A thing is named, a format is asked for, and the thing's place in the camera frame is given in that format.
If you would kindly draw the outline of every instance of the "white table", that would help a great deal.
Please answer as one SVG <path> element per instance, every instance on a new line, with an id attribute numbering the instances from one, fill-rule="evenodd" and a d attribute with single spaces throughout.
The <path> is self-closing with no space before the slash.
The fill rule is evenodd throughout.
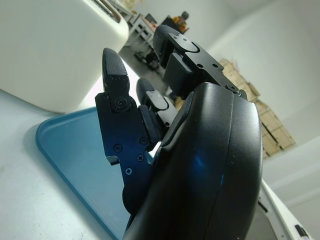
<path id="1" fill-rule="evenodd" d="M 129 94 L 138 103 L 139 77 L 125 66 Z M 100 78 L 77 110 L 95 106 L 102 91 Z M 38 125 L 56 115 L 0 90 L 0 240 L 111 240 L 36 146 Z M 301 239 L 293 227 L 297 219 L 263 187 L 293 239 Z"/>

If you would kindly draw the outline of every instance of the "white wall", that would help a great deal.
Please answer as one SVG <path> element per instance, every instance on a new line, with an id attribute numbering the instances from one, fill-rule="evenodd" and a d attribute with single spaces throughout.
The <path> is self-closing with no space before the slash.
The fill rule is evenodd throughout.
<path id="1" fill-rule="evenodd" d="M 319 0 L 292 0 L 299 18 L 306 23 L 307 28 L 320 47 L 320 1 Z"/>
<path id="2" fill-rule="evenodd" d="M 263 179 L 314 239 L 320 239 L 320 136 L 264 161 Z"/>
<path id="3" fill-rule="evenodd" d="M 237 18 L 224 0 L 144 0 L 135 10 L 146 16 L 151 14 L 160 24 L 170 15 L 189 13 L 186 37 L 207 49 Z"/>
<path id="4" fill-rule="evenodd" d="M 281 120 L 318 99 L 320 51 L 290 1 L 278 1 L 237 22 L 209 53 L 238 63 Z"/>
<path id="5" fill-rule="evenodd" d="M 298 145 L 320 136 L 320 97 L 282 122 Z"/>
<path id="6" fill-rule="evenodd" d="M 243 17 L 259 8 L 262 8 L 274 0 L 225 0 L 230 6 L 233 12 L 239 16 Z"/>

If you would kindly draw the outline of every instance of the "screw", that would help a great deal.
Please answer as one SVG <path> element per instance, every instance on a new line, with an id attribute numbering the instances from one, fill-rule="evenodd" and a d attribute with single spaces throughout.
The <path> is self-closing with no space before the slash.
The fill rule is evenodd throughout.
<path id="1" fill-rule="evenodd" d="M 141 145 L 147 145 L 147 143 L 148 143 L 148 139 L 146 138 L 146 137 L 141 137 L 140 138 L 140 144 Z"/>
<path id="2" fill-rule="evenodd" d="M 115 151 L 116 153 L 120 153 L 122 151 L 122 145 L 121 144 L 114 145 L 113 151 Z"/>
<path id="3" fill-rule="evenodd" d="M 120 97 L 114 101 L 114 105 L 117 109 L 125 109 L 128 106 L 128 101 L 124 97 Z"/>
<path id="4" fill-rule="evenodd" d="M 142 162 L 142 161 L 144 160 L 144 156 L 138 155 L 138 156 L 136 157 L 136 159 L 137 159 L 139 162 Z"/>
<path id="5" fill-rule="evenodd" d="M 125 174 L 131 175 L 131 174 L 132 174 L 132 169 L 131 169 L 131 168 L 127 168 L 127 169 L 125 170 Z"/>

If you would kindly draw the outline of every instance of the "blue tray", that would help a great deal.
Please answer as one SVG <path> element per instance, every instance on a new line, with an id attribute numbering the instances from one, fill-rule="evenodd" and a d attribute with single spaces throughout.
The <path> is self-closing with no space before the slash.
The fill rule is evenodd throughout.
<path id="1" fill-rule="evenodd" d="M 124 183 L 119 164 L 105 158 L 96 108 L 46 120 L 36 144 L 110 235 L 122 239 L 130 217 L 122 201 Z"/>

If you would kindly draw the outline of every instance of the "white appliance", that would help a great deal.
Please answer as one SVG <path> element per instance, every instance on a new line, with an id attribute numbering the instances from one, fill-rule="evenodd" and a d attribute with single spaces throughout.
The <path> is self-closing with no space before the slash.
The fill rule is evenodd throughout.
<path id="1" fill-rule="evenodd" d="M 119 52 L 128 35 L 105 0 L 0 1 L 0 89 L 70 112 L 101 76 L 103 49 Z"/>

